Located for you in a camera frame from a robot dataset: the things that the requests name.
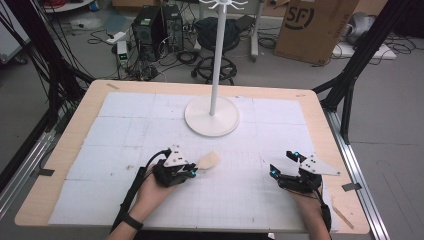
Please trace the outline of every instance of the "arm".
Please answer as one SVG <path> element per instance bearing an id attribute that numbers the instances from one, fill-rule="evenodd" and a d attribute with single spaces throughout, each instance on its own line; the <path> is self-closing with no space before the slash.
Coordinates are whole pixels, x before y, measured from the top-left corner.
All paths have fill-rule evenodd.
<path id="1" fill-rule="evenodd" d="M 143 223 L 176 187 L 162 187 L 151 174 L 141 185 L 137 200 L 130 210 L 129 215 L 138 222 Z M 107 239 L 132 240 L 136 233 L 136 229 L 125 222 L 121 222 Z"/>
<path id="2" fill-rule="evenodd" d="M 296 193 L 291 194 L 299 207 L 300 214 L 309 232 L 311 240 L 330 240 L 324 220 L 322 220 L 321 205 L 315 198 L 302 196 Z"/>

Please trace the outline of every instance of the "black wristband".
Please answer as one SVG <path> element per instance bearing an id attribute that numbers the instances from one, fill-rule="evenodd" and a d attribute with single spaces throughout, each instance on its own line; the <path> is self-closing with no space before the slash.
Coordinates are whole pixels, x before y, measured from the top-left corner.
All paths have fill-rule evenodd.
<path id="1" fill-rule="evenodd" d="M 139 223 L 137 220 L 132 218 L 128 213 L 125 213 L 124 216 L 122 216 L 122 221 L 130 225 L 136 230 L 140 230 L 143 227 L 143 223 Z"/>

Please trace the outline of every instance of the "white coat stand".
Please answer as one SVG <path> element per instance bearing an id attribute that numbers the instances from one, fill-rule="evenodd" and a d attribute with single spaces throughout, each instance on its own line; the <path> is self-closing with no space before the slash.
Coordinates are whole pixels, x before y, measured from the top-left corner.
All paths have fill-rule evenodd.
<path id="1" fill-rule="evenodd" d="M 234 131 L 240 122 L 240 112 L 237 106 L 229 99 L 218 96 L 218 83 L 221 69 L 222 47 L 224 42 L 225 21 L 227 18 L 227 6 L 238 3 L 232 0 L 211 0 L 202 3 L 215 3 L 209 9 L 219 5 L 218 29 L 215 44 L 215 61 L 212 79 L 212 95 L 202 96 L 192 100 L 185 110 L 185 120 L 188 126 L 195 132 L 207 137 L 220 137 Z"/>

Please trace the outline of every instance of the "hand-mounted device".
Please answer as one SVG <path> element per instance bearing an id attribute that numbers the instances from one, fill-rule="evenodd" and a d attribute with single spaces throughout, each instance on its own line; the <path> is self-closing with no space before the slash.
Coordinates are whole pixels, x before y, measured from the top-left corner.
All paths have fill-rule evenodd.
<path id="1" fill-rule="evenodd" d="M 165 155 L 166 159 L 161 159 L 158 163 L 153 166 L 152 170 L 146 173 L 147 168 L 152 161 L 159 155 Z M 156 180 L 160 182 L 164 187 L 174 186 L 185 182 L 188 178 L 196 177 L 196 164 L 189 163 L 183 156 L 181 149 L 178 146 L 173 146 L 172 150 L 162 150 L 147 162 L 145 167 L 140 167 L 137 175 L 132 183 L 130 189 L 125 196 L 124 201 L 121 204 L 119 213 L 113 222 L 111 232 L 119 225 L 123 217 L 128 213 L 131 203 L 143 184 L 144 180 L 151 174 L 155 176 Z"/>
<path id="2" fill-rule="evenodd" d="M 153 175 L 164 187 L 174 186 L 185 182 L 188 178 L 196 177 L 196 164 L 190 164 L 178 146 L 174 146 L 166 157 L 167 159 L 159 160 L 153 166 Z"/>
<path id="3" fill-rule="evenodd" d="M 270 164 L 270 175 L 277 180 L 278 186 L 282 189 L 297 192 L 301 194 L 315 193 L 317 200 L 321 204 L 322 218 L 327 230 L 331 229 L 331 214 L 327 204 L 322 199 L 318 188 L 322 184 L 321 174 L 340 175 L 340 172 L 334 170 L 331 166 L 317 159 L 314 155 L 309 158 L 298 152 L 287 151 L 286 156 L 296 163 L 299 163 L 297 176 L 281 174 L 281 171 Z"/>

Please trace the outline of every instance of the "chair base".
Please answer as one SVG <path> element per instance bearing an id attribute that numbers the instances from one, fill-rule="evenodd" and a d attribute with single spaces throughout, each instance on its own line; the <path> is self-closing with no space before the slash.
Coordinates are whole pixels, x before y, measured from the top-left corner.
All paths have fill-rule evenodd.
<path id="1" fill-rule="evenodd" d="M 210 84 L 213 80 L 213 68 L 214 68 L 214 58 L 213 56 L 202 59 L 197 63 L 196 67 L 191 71 L 192 77 L 197 77 L 200 75 L 202 78 L 206 79 L 205 84 Z M 219 81 L 228 80 L 230 84 L 234 86 L 233 77 L 237 74 L 236 65 L 231 62 L 228 58 L 221 58 L 221 69 L 219 71 Z"/>

